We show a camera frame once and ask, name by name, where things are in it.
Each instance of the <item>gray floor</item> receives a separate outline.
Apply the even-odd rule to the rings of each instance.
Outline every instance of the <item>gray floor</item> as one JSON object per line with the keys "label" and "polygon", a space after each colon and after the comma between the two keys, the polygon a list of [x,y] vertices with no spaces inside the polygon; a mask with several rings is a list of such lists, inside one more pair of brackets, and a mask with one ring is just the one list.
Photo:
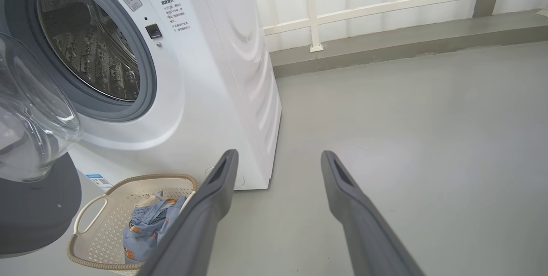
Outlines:
{"label": "gray floor", "polygon": [[[234,194],[208,276],[352,275],[319,168],[338,153],[427,275],[548,274],[548,42],[278,80],[270,189]],[[82,180],[87,202],[99,188]],[[112,275],[69,234],[1,274]]]}

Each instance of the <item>laundry basket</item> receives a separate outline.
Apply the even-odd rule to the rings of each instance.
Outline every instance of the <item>laundry basket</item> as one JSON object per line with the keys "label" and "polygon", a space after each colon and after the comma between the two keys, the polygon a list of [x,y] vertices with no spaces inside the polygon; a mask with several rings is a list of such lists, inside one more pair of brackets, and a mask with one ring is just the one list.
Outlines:
{"label": "laundry basket", "polygon": [[[68,244],[68,258],[77,264],[117,274],[137,274],[143,263],[125,264],[124,229],[141,197],[160,190],[163,190],[164,197],[170,199],[187,197],[184,208],[198,190],[198,183],[191,176],[177,174],[137,176],[119,182],[82,208]],[[78,227],[82,216],[98,200],[104,200],[101,210],[92,223],[80,231]]]}

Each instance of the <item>door glass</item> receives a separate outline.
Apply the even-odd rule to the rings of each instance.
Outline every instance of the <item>door glass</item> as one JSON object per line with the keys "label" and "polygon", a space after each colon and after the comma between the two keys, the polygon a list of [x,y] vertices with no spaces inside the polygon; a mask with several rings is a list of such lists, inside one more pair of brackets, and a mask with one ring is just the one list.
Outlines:
{"label": "door glass", "polygon": [[0,33],[0,178],[44,178],[81,136],[74,107],[43,65]]}
{"label": "door glass", "polygon": [[137,99],[135,55],[101,7],[93,0],[37,0],[36,5],[45,37],[74,76],[106,96]]}

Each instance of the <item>clothes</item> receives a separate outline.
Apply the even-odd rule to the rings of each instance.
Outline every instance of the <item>clothes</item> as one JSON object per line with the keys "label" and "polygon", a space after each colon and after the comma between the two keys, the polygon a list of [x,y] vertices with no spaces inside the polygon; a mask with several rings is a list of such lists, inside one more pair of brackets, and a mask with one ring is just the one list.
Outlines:
{"label": "clothes", "polygon": [[124,230],[125,263],[136,264],[145,261],[158,243],[158,231],[166,220],[168,199],[163,192],[149,194],[135,206],[129,225]]}
{"label": "clothes", "polygon": [[168,207],[166,212],[166,221],[162,225],[162,228],[158,231],[158,242],[162,240],[162,238],[166,235],[168,229],[170,229],[171,224],[173,224],[175,219],[179,216],[182,205],[185,203],[185,201],[186,197],[180,198],[176,204]]}

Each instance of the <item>washing machine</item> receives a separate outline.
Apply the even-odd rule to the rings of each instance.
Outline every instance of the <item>washing machine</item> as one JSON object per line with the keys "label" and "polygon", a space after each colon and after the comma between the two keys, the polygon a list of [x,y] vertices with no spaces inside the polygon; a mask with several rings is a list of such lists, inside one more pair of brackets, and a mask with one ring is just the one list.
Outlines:
{"label": "washing machine", "polygon": [[78,171],[198,182],[227,149],[237,190],[268,187],[282,105],[255,0],[0,0],[80,114]]}

